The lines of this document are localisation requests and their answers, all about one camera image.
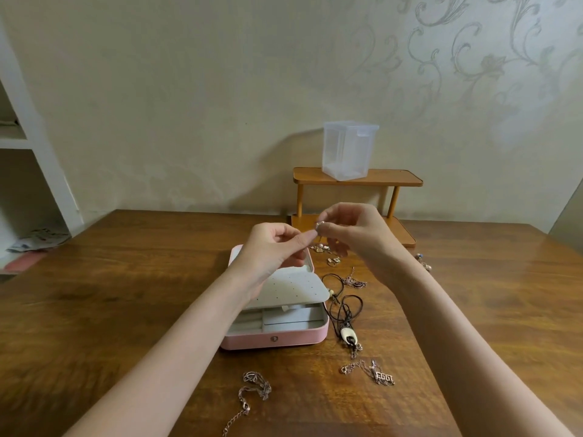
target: jewelry box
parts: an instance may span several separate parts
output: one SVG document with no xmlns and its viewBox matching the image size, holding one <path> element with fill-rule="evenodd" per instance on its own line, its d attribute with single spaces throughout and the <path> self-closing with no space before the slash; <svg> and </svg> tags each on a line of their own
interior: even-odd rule
<svg viewBox="0 0 583 437">
<path fill-rule="evenodd" d="M 229 265 L 242 245 L 231 250 Z M 220 347 L 224 350 L 289 347 L 322 342 L 328 334 L 324 301 L 330 294 L 318 275 L 310 250 L 302 267 L 277 270 L 232 323 Z"/>
</svg>

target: clear plastic container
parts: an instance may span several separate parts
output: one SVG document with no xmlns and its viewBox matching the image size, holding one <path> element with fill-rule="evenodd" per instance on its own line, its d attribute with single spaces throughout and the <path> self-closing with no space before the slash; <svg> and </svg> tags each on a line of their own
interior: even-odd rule
<svg viewBox="0 0 583 437">
<path fill-rule="evenodd" d="M 337 181 L 363 178 L 378 126 L 356 121 L 324 123 L 322 171 Z"/>
</svg>

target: two-tier wooden stand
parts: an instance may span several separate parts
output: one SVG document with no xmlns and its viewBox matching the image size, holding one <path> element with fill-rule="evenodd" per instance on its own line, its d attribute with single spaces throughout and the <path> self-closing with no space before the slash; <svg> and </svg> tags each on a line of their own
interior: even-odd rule
<svg viewBox="0 0 583 437">
<path fill-rule="evenodd" d="M 369 169 L 368 175 L 365 178 L 352 179 L 350 181 L 337 181 L 326 175 L 319 167 L 295 167 L 293 170 L 293 182 L 297 184 L 297 212 L 291 217 L 291 225 L 301 231 L 313 228 L 318 216 L 317 214 L 302 213 L 304 185 L 359 185 L 382 187 L 383 190 L 379 202 L 379 211 L 382 211 L 383 209 L 388 188 L 394 187 L 393 194 L 390 197 L 387 225 L 405 247 L 415 246 L 415 239 L 407 229 L 403 227 L 403 224 L 393 216 L 400 188 L 420 187 L 423 185 L 423 181 L 413 175 L 410 171 Z"/>
</svg>

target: black cable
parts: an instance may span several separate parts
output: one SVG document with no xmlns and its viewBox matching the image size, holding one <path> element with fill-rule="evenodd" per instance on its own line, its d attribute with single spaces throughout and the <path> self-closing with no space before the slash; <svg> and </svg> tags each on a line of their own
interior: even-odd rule
<svg viewBox="0 0 583 437">
<path fill-rule="evenodd" d="M 360 313 L 362 312 L 363 307 L 364 307 L 364 302 L 360 296 L 357 296 L 355 294 L 347 294 L 346 296 L 344 296 L 342 298 L 341 301 L 338 301 L 338 297 L 344 291 L 344 282 L 343 282 L 342 278 L 335 273 L 325 274 L 324 276 L 322 276 L 322 281 L 324 281 L 324 278 L 328 277 L 328 276 L 334 276 L 335 278 L 337 278 L 340 281 L 340 284 L 342 285 L 340 291 L 338 293 L 335 293 L 332 295 L 332 303 L 330 304 L 330 308 L 326 307 L 326 304 L 324 304 L 324 309 L 326 310 L 326 314 L 328 314 L 328 317 L 332 321 L 332 327 L 334 328 L 334 333 L 336 334 L 336 336 L 339 339 L 342 339 L 342 335 L 340 334 L 340 331 L 346 327 L 352 328 L 351 321 L 353 321 L 354 319 L 356 319 L 358 317 L 358 315 L 360 315 Z M 345 302 L 346 299 L 349 299 L 349 298 L 357 299 L 360 302 L 360 307 L 356 311 L 356 313 L 354 313 L 354 314 L 352 313 L 352 310 L 350 309 L 348 304 Z M 332 313 L 332 306 L 333 306 L 334 302 L 336 302 L 339 305 L 338 314 L 336 316 L 334 316 Z"/>
</svg>

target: hand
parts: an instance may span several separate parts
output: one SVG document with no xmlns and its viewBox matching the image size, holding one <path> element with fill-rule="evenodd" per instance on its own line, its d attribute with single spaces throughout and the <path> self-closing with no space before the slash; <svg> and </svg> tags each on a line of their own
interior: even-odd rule
<svg viewBox="0 0 583 437">
<path fill-rule="evenodd" d="M 254 293 L 259 293 L 263 282 L 278 268 L 304 264 L 305 249 L 317 234 L 316 230 L 302 233 L 282 222 L 258 224 L 231 267 L 248 275 Z"/>
<path fill-rule="evenodd" d="M 335 204 L 318 216 L 318 222 L 322 221 L 318 234 L 328 238 L 330 249 L 339 256 L 353 250 L 379 280 L 387 268 L 387 255 L 411 258 L 373 205 Z"/>
</svg>

